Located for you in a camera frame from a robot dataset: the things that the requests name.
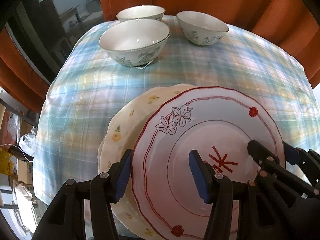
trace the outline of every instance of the red chinese character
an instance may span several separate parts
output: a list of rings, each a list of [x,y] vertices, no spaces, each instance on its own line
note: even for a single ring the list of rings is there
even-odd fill
[[[217,156],[218,156],[218,158],[219,158],[219,159],[217,159],[217,158],[213,157],[211,154],[209,154],[209,157],[210,157],[211,159],[213,159],[214,161],[216,161],[216,162],[219,164],[219,166],[217,166],[217,165],[215,165],[215,164],[212,166],[212,168],[214,169],[214,171],[215,171],[215,172],[218,171],[218,172],[222,173],[223,170],[222,170],[220,167],[223,167],[223,168],[225,168],[227,171],[233,172],[233,170],[230,169],[230,168],[228,168],[228,167],[226,166],[226,164],[238,166],[238,163],[226,162],[225,160],[226,160],[228,154],[225,154],[224,157],[221,158],[221,156],[220,156],[219,152],[217,151],[216,147],[215,147],[215,146],[212,146],[212,149],[215,151],[215,153],[217,154]]]

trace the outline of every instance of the yellow flower pattern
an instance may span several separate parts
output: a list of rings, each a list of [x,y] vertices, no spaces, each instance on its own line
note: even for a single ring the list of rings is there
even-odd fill
[[[113,132],[111,139],[114,142],[118,142],[121,140],[121,138],[122,138],[122,135],[121,135],[120,125],[119,125],[117,129],[115,129],[115,131]]]
[[[153,232],[151,230],[149,230],[149,228],[146,228],[146,231],[144,231],[144,234],[147,236],[152,236]]]
[[[153,95],[151,97],[149,97],[150,101],[148,102],[148,104],[152,104],[152,102],[158,100],[160,97],[156,96],[156,95]]]

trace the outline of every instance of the plate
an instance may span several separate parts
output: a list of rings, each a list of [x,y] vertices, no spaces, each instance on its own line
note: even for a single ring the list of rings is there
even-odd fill
[[[198,195],[189,152],[198,150],[216,172],[246,183],[259,168],[247,152],[253,139],[285,167],[279,130],[254,99],[222,87],[194,88],[162,105],[147,121],[132,157],[132,190],[149,225],[165,239],[203,239],[212,205]],[[233,236],[237,207],[234,203]]]
[[[126,104],[111,119],[108,132],[98,149],[99,173],[108,171],[113,163],[119,162],[126,149],[134,148],[147,120],[163,103],[194,87],[188,84],[156,87]],[[162,239],[140,214],[132,194],[131,179],[129,179],[124,197],[117,204],[111,204],[111,208],[121,223],[134,234],[147,240]]]

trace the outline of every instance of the plastic bag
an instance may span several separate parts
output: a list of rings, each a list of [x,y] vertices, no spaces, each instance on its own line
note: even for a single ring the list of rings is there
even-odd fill
[[[19,146],[26,154],[33,157],[36,149],[36,135],[32,133],[23,135],[19,141]]]
[[[0,162],[0,173],[8,176],[13,176],[14,163],[11,161],[12,155],[8,153],[5,149],[0,148],[0,156],[2,160]]]
[[[7,131],[11,134],[12,140],[16,142],[20,139],[20,117],[16,114],[10,113],[10,117],[7,123]]]

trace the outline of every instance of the white bowl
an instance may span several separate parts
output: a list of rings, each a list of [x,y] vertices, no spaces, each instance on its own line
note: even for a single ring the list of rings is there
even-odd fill
[[[140,5],[122,10],[117,14],[117,18],[120,22],[142,18],[161,21],[164,11],[160,6]]]
[[[185,11],[177,18],[184,36],[197,45],[214,44],[229,31],[223,21],[205,13]]]
[[[106,30],[99,39],[99,45],[120,64],[140,66],[160,54],[169,35],[170,30],[165,23],[137,19]]]

